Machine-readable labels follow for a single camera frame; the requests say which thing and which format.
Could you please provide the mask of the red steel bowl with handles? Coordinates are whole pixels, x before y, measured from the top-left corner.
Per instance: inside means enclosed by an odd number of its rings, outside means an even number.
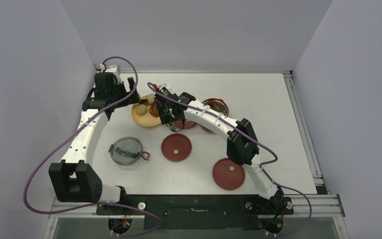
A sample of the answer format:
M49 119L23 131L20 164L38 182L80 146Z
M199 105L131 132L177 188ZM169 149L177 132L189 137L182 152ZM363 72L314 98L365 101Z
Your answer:
M194 127L195 125L196 125L196 123L194 121L190 121L190 120L185 120L185 121L177 120L174 122L174 126L177 130L189 129L189 128Z

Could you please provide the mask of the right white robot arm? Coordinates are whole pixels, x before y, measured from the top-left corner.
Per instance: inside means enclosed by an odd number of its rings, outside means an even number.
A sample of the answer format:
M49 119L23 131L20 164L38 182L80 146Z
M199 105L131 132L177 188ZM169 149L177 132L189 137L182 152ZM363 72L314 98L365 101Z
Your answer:
M249 120L224 116L186 92L178 96L163 88L155 94L162 124L189 120L220 136L227 143L228 158L242 165L249 174L258 195L262 197L262 209L267 213L274 213L281 207L281 200L276 194L289 187L276 182L264 169L264 165L278 161L279 157L258 142Z

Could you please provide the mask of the red steel bowl tall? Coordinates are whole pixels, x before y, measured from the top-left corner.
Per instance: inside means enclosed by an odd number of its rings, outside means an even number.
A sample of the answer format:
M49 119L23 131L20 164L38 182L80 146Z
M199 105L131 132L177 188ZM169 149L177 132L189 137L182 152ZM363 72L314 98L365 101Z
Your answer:
M222 113L224 116L229 116L229 107L223 99L209 98L202 102L204 105L210 106L210 108L216 112Z

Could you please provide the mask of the orange plastic plate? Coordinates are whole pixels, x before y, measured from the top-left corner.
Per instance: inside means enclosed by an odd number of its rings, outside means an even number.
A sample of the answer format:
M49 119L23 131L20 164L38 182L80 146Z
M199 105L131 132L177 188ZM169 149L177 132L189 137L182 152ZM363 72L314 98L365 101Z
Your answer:
M146 105L147 106L147 113L143 116L138 116L135 112L135 108L138 106L138 105ZM161 120L160 120L160 117L153 117L150 115L149 113L149 108L150 108L151 105L148 104L147 102L147 95L146 96L143 96L141 97L140 99L140 102L139 103L135 103L133 104L132 106L132 110L131 110L131 115L132 115L132 118L133 120L140 126L144 126L144 127L156 127L156 126L159 126L161 124Z

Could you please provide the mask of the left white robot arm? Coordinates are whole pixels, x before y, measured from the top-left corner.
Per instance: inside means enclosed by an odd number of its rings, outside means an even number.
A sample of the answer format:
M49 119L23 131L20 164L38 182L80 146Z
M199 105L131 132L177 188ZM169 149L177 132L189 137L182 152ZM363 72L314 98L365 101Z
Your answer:
M134 90L134 78L129 77L126 89L119 73L98 72L94 87L82 104L79 133L71 140L67 152L58 163L51 163L49 176L60 202L109 203L116 214L128 209L128 200L122 196L123 187L102 182L92 168L97 143L111 114L116 108L140 101Z

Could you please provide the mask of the white bun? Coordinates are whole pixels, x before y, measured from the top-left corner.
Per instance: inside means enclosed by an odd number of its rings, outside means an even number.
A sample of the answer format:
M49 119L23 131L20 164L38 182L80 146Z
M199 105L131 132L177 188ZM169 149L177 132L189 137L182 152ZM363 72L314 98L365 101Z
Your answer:
M143 116L147 113L148 109L147 109L147 106L146 105L138 105L136 108L135 108L135 112L138 116Z
M155 101L155 95L154 94L149 94L147 95L147 102L149 105L152 105Z

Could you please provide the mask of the orange fried food pieces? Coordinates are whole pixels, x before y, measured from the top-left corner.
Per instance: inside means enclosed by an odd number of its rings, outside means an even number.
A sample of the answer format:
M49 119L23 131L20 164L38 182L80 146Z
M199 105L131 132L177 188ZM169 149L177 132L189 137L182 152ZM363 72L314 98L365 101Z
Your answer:
M149 113L151 116L157 118L159 117L158 109L156 103L153 103L149 108Z

